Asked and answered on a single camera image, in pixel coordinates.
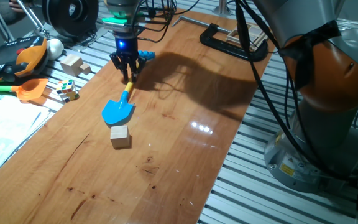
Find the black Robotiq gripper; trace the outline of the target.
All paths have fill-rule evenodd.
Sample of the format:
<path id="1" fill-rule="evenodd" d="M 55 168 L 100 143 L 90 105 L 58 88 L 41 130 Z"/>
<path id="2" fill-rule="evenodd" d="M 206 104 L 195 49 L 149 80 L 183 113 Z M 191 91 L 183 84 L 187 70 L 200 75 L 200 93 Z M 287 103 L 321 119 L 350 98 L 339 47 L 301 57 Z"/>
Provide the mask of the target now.
<path id="1" fill-rule="evenodd" d="M 145 58 L 139 57 L 138 40 L 131 32 L 113 32 L 116 42 L 116 51 L 110 54 L 110 59 L 116 69 L 120 70 L 124 82 L 128 82 L 127 63 L 131 63 L 131 80 L 137 81 L 139 73 L 145 67 Z"/>

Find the person's bare hand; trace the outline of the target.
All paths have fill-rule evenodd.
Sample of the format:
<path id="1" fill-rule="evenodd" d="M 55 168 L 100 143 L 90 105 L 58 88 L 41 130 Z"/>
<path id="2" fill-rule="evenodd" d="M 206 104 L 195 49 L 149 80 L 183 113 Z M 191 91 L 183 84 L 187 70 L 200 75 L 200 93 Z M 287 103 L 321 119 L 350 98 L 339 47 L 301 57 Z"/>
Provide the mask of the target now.
<path id="1" fill-rule="evenodd" d="M 15 12 L 24 13 L 22 6 L 18 3 L 17 0 L 9 0 L 9 7 Z"/>

